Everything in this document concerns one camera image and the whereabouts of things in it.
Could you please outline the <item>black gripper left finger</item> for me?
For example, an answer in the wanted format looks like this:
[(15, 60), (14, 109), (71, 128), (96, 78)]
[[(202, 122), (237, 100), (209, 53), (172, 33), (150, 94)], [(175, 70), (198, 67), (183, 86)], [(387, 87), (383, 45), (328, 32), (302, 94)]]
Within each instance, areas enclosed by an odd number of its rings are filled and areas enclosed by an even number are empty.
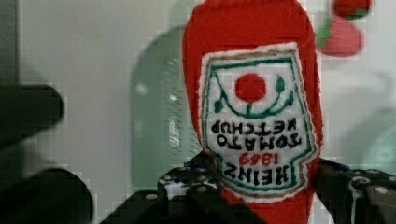
[(100, 224), (265, 224), (243, 203), (221, 195), (219, 177), (200, 153), (129, 197)]

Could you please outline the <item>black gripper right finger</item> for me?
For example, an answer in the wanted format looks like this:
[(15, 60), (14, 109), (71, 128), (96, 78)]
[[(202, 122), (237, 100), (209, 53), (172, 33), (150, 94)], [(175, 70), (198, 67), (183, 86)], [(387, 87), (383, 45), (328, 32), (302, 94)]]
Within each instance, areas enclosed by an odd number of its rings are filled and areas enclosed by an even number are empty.
[(334, 224), (396, 224), (394, 175), (321, 159), (314, 187)]

